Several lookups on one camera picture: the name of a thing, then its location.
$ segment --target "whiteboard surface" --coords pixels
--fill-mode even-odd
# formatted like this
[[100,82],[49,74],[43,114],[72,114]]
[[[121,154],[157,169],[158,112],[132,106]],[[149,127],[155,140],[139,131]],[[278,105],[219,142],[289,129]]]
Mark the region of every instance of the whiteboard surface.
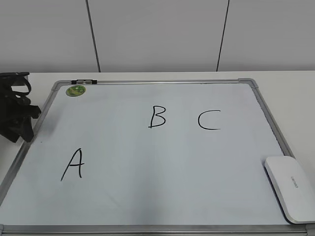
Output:
[[[288,224],[263,168],[283,154],[247,84],[90,85],[79,97],[68,87],[0,206],[1,224]],[[166,123],[148,128],[153,106],[166,108]],[[221,111],[200,123],[220,130],[198,125],[207,110]],[[61,181],[78,148],[82,178],[69,167]]]

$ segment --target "white plastic device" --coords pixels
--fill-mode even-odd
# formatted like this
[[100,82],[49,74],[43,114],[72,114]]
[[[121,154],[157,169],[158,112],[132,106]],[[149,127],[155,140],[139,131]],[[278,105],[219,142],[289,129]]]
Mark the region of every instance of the white plastic device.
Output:
[[286,218],[294,224],[315,223],[315,192],[297,160],[270,156],[265,168]]

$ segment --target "whiteboard corner bracket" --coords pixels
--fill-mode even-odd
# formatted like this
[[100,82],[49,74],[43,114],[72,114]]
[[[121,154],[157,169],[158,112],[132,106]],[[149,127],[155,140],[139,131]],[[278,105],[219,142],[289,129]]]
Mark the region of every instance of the whiteboard corner bracket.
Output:
[[2,236],[3,229],[4,229],[4,226],[0,224],[0,236]]
[[251,88],[258,88],[258,85],[254,79],[251,78],[239,78],[238,81],[242,84],[248,84]]
[[53,87],[51,88],[52,91],[58,91],[62,86],[64,85],[70,85],[71,84],[71,80],[59,80],[56,81],[53,85]]
[[306,225],[307,236],[315,236],[315,224]]

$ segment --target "round sticker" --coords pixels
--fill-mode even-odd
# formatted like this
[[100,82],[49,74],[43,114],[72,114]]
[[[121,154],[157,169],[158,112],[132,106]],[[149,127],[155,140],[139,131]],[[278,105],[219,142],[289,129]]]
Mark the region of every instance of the round sticker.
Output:
[[85,93],[85,87],[82,85],[75,85],[67,89],[65,92],[70,97],[77,97]]

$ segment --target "white table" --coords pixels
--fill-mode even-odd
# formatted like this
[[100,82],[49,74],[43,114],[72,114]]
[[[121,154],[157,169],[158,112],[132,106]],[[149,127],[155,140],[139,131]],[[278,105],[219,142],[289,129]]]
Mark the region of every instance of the white table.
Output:
[[[315,189],[315,71],[247,71],[180,73],[32,73],[29,81],[32,104],[42,108],[58,80],[210,80],[255,79],[280,130]],[[0,136],[0,181],[14,160],[22,140],[16,144]]]

